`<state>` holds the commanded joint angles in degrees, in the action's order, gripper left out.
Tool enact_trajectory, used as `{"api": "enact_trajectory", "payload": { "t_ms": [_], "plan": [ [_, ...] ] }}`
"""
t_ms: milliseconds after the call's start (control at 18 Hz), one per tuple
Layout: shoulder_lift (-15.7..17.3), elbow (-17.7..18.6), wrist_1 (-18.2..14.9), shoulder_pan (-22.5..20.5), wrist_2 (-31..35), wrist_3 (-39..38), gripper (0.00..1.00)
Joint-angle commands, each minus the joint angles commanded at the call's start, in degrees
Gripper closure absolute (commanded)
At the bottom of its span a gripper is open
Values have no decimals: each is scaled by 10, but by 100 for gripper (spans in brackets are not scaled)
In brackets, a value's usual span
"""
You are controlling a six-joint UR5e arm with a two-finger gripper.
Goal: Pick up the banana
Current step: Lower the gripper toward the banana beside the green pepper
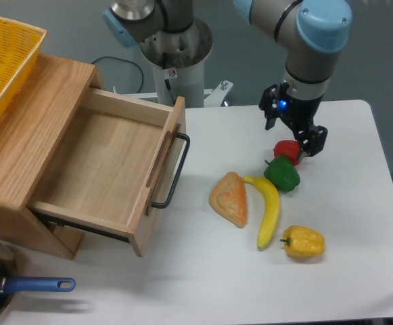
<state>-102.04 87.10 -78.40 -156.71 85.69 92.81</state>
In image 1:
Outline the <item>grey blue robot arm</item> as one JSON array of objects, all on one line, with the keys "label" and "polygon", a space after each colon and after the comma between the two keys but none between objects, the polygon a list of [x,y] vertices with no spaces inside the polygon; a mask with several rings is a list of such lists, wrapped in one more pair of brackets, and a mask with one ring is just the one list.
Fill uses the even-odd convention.
[{"label": "grey blue robot arm", "polygon": [[[282,121],[298,142],[298,159],[322,151],[327,129],[314,117],[340,52],[348,41],[352,11],[345,1],[235,1],[237,12],[287,50],[281,82],[264,90],[259,107],[265,127]],[[153,68],[158,100],[184,97],[204,103],[204,61],[213,39],[195,17],[191,1],[113,1],[103,18],[124,47],[138,46]]]}]

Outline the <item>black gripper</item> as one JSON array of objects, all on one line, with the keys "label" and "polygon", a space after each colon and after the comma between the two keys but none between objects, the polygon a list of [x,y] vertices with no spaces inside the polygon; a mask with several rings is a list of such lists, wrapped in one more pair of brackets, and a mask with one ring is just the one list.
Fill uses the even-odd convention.
[{"label": "black gripper", "polygon": [[312,100],[301,100],[287,93],[278,91],[274,84],[266,88],[261,96],[258,107],[264,112],[266,123],[264,128],[269,130],[275,126],[279,118],[293,132],[299,145],[297,158],[314,157],[325,145],[328,130],[314,124],[314,117],[323,96]]}]

